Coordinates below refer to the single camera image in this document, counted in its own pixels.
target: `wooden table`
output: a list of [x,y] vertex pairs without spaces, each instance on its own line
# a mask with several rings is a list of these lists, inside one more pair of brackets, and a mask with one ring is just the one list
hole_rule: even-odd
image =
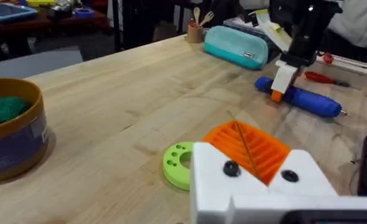
[[8,24],[0,23],[0,35],[8,34],[11,32],[28,33],[33,31],[38,31],[41,29],[49,29],[52,27],[63,27],[63,26],[74,26],[77,24],[99,24],[100,26],[105,26],[107,24],[106,15],[95,11],[95,15],[91,18],[77,18],[70,17],[66,19],[61,19],[59,22],[52,22],[47,18],[47,13],[45,9],[37,9],[39,11],[35,19],[13,22]]
[[0,223],[190,223],[189,194],[162,173],[165,149],[199,141],[236,119],[308,150],[340,194],[367,134],[363,91],[299,78],[350,117],[321,119],[255,90],[272,65],[252,72],[202,52],[184,37],[156,42],[29,78],[44,94],[46,158],[0,184]]

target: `green yarn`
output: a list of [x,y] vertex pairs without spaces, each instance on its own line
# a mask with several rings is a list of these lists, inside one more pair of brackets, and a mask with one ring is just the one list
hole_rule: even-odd
[[30,106],[19,97],[0,97],[0,124],[16,118]]

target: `green ring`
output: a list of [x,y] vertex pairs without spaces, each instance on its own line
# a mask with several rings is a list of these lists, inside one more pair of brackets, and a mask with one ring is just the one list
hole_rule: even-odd
[[193,142],[180,142],[170,146],[163,157],[163,171],[165,178],[171,184],[182,190],[190,188],[190,170],[181,164],[180,160],[190,160]]

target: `turquoise zipper pouch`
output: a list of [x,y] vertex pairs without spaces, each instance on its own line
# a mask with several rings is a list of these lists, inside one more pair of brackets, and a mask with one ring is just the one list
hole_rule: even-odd
[[264,40],[223,26],[207,32],[204,51],[251,70],[262,69],[268,60],[268,46]]

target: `blue label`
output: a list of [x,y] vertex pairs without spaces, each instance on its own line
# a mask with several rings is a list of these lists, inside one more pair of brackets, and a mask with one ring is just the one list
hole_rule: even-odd
[[0,139],[0,171],[32,157],[47,138],[47,120],[43,112],[28,126]]

